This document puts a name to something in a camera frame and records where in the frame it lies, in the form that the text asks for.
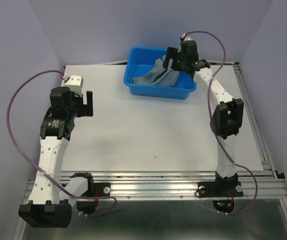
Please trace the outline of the light denim skirt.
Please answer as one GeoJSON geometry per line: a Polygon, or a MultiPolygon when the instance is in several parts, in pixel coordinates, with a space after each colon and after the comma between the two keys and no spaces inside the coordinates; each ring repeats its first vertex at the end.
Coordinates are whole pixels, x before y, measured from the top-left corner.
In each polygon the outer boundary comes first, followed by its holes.
{"type": "Polygon", "coordinates": [[[171,68],[165,69],[163,67],[165,59],[165,55],[162,58],[158,58],[150,71],[143,76],[133,77],[131,82],[137,85],[174,87],[180,73],[171,68]]]}

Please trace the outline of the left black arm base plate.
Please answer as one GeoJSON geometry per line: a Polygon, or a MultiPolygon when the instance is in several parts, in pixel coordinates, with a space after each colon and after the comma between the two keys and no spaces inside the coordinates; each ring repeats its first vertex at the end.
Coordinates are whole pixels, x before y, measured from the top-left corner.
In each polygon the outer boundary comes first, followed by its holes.
{"type": "Polygon", "coordinates": [[[109,197],[111,184],[109,182],[95,182],[88,183],[87,189],[84,191],[82,197],[109,197]]]}

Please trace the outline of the blue plastic bin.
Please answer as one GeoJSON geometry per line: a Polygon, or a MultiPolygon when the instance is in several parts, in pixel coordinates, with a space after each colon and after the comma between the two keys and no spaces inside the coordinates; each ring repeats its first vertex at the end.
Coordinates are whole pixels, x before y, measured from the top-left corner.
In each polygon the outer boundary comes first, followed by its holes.
{"type": "Polygon", "coordinates": [[[133,47],[123,77],[131,94],[185,100],[197,84],[184,72],[163,67],[167,50],[156,47],[133,47]]]}

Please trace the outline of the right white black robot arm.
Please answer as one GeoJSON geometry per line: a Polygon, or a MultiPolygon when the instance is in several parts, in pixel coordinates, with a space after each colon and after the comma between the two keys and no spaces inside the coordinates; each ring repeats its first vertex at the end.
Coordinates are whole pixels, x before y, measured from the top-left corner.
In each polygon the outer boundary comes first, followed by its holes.
{"type": "Polygon", "coordinates": [[[216,79],[210,64],[199,59],[197,43],[183,40],[179,48],[168,47],[163,68],[183,72],[197,83],[207,96],[210,129],[217,141],[217,167],[213,181],[200,181],[195,196],[198,198],[241,197],[243,190],[239,182],[235,161],[237,134],[243,122],[244,102],[229,94],[216,79]]]}

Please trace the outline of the aluminium extrusion frame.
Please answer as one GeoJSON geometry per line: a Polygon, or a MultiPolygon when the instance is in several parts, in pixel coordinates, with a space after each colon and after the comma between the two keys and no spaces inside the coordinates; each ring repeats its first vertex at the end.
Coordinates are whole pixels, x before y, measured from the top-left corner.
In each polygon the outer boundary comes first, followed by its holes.
{"type": "Polygon", "coordinates": [[[228,64],[223,78],[245,101],[263,169],[255,177],[240,172],[244,195],[237,215],[228,217],[195,195],[210,171],[95,171],[97,183],[110,183],[117,205],[107,215],[85,220],[76,213],[67,228],[33,228],[19,220],[16,240],[287,240],[287,182],[278,177],[258,127],[238,64],[228,64]]]}

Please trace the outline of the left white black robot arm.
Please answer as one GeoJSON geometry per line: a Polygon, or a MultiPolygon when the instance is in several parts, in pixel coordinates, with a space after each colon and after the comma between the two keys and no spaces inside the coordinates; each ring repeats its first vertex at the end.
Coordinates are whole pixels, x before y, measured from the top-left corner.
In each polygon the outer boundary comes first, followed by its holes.
{"type": "Polygon", "coordinates": [[[68,198],[60,199],[59,181],[65,151],[75,127],[75,118],[92,117],[93,93],[83,95],[69,87],[56,87],[50,92],[50,107],[40,126],[40,157],[35,185],[18,215],[33,228],[67,228],[72,218],[68,198]]]}

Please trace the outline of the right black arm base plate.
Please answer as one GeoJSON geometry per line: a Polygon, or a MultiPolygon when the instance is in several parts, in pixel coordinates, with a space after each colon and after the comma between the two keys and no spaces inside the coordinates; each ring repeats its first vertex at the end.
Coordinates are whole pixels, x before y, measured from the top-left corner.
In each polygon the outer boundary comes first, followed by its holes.
{"type": "Polygon", "coordinates": [[[197,189],[194,195],[197,198],[216,198],[223,199],[228,197],[243,197],[243,190],[237,190],[236,187],[241,186],[238,181],[233,184],[221,184],[216,181],[202,181],[197,183],[197,189]]]}

